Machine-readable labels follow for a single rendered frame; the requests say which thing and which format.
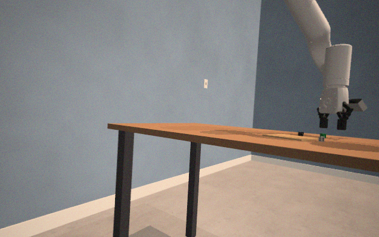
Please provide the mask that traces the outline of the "tan flat mat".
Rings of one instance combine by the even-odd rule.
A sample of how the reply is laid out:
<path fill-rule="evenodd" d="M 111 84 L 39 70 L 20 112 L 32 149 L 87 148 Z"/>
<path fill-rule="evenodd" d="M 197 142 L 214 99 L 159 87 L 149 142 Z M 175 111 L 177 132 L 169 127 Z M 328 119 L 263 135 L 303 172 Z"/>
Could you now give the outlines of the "tan flat mat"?
<path fill-rule="evenodd" d="M 269 136 L 269 135 L 262 135 L 262 136 Z M 281 137 L 278 137 L 281 136 Z M 285 135 L 285 134 L 273 134 L 269 137 L 275 137 L 275 138 L 283 138 L 283 139 L 292 139 L 297 141 L 309 141 L 309 140 L 318 140 L 318 138 L 310 138 L 305 136 L 295 136 L 295 135 Z"/>

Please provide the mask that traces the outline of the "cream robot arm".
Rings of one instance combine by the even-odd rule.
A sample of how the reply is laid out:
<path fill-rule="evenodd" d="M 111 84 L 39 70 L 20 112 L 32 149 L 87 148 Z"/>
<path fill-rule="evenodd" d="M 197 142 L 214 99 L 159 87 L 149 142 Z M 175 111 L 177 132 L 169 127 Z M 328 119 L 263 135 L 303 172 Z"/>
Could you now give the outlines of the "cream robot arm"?
<path fill-rule="evenodd" d="M 324 76 L 323 87 L 349 86 L 352 46 L 331 46 L 330 25 L 315 0 L 284 2 L 307 40 L 313 62 Z M 362 99 L 349 99 L 349 105 L 353 111 L 367 109 Z"/>

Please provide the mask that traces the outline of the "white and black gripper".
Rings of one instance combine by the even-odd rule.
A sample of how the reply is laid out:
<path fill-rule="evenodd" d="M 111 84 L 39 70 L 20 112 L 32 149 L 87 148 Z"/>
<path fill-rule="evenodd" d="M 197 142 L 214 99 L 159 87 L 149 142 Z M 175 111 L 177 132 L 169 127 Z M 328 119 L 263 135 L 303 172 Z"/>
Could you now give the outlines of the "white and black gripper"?
<path fill-rule="evenodd" d="M 320 128 L 327 128 L 327 117 L 329 114 L 336 113 L 339 117 L 337 120 L 337 130 L 346 130 L 347 120 L 353 111 L 353 107 L 349 105 L 347 87 L 333 86 L 324 88 L 317 111 L 320 118 Z"/>

